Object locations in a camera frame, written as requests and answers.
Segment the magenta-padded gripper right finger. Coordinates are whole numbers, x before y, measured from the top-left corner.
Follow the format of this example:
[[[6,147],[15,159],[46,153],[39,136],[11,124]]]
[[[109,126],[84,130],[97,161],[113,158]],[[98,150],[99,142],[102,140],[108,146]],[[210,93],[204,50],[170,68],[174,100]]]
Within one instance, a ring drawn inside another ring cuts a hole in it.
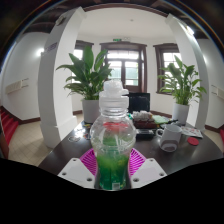
[[[131,150],[128,162],[131,188],[140,188],[166,176],[154,158],[146,158],[137,149]]]

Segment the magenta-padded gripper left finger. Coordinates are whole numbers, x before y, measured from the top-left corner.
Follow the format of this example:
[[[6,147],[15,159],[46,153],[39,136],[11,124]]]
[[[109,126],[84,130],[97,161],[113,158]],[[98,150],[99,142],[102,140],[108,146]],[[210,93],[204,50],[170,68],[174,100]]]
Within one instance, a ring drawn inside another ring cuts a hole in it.
[[[93,189],[98,172],[98,164],[93,149],[80,158],[72,158],[58,176],[84,188]]]

